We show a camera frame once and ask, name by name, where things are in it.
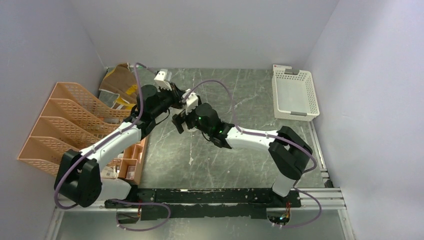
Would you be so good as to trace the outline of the brown yellow cloth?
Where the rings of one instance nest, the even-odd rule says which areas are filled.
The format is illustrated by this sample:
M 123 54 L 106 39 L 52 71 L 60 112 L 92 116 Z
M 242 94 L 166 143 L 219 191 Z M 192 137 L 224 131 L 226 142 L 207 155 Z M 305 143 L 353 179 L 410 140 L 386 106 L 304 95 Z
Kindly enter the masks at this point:
M 107 70 L 99 86 L 101 92 L 116 96 L 113 109 L 131 110 L 136 105 L 138 85 L 129 63 L 120 63 Z

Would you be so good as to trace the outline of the white towel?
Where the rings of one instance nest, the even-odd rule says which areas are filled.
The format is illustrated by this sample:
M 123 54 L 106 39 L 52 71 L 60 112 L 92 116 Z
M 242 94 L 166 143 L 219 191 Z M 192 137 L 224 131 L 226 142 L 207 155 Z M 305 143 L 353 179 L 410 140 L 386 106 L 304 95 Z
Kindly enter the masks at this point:
M 185 129 L 184 131 L 185 132 L 188 132 L 188 133 L 194 133 L 194 132 L 197 131 L 197 129 L 196 128 L 191 128 L 191 129 Z

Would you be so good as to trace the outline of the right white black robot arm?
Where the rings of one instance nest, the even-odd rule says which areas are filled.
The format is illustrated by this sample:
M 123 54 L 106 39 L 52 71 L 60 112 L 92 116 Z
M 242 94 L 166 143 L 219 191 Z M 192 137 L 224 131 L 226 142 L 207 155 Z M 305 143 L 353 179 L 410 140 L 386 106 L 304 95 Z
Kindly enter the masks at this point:
M 274 131 L 242 128 L 221 120 L 208 103 L 202 103 L 190 112 L 182 110 L 174 114 L 172 123 L 180 134 L 189 130 L 200 131 L 218 148 L 269 153 L 279 170 L 269 197 L 275 207 L 282 207 L 288 202 L 289 192 L 305 173 L 308 162 L 313 159 L 312 149 L 290 127 L 283 126 Z

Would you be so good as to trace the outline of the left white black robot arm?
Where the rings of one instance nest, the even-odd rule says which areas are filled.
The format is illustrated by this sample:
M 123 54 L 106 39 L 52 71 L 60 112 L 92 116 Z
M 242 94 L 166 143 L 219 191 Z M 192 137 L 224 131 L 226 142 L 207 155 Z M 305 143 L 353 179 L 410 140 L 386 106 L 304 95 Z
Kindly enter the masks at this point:
M 136 185 L 122 177 L 103 179 L 102 170 L 125 149 L 146 138 L 161 114 L 174 108 L 186 116 L 198 104 L 195 93 L 180 90 L 174 83 L 139 87 L 136 105 L 117 129 L 86 148 L 70 149 L 62 155 L 54 183 L 56 206 L 63 210 L 86 208 L 98 200 L 118 199 L 124 207 L 134 207 L 139 200 Z

